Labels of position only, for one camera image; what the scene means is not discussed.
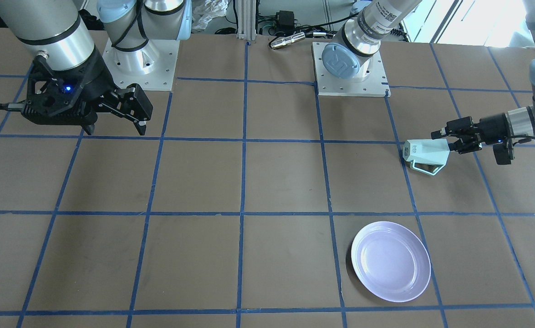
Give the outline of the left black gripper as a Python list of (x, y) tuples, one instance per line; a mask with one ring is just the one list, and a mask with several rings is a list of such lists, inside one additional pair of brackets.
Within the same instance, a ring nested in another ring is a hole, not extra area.
[(500, 113), (480, 118), (477, 126), (472, 117), (465, 117), (448, 121), (444, 128), (431, 132), (432, 140), (448, 136), (458, 138), (453, 143), (448, 143), (449, 151), (463, 155), (480, 151), (482, 143), (486, 145), (502, 143), (511, 136), (511, 131), (506, 114)]

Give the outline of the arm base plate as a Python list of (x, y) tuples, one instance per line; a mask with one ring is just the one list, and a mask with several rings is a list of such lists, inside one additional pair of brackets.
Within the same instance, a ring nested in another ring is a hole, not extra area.
[(312, 43), (318, 95), (390, 97), (380, 52), (365, 62), (338, 43)]
[(108, 40), (103, 59), (118, 87), (136, 83), (144, 91), (170, 92), (179, 46), (178, 40), (149, 40), (138, 51), (123, 52), (113, 48)]

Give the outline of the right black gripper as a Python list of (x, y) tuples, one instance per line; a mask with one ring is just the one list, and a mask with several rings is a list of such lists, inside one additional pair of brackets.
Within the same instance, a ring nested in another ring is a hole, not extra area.
[(72, 69), (51, 69), (44, 51), (37, 52), (27, 80), (21, 115), (38, 125), (80, 125), (93, 136), (99, 113), (131, 121), (140, 136), (147, 130), (153, 105), (138, 83), (118, 89), (97, 47)]

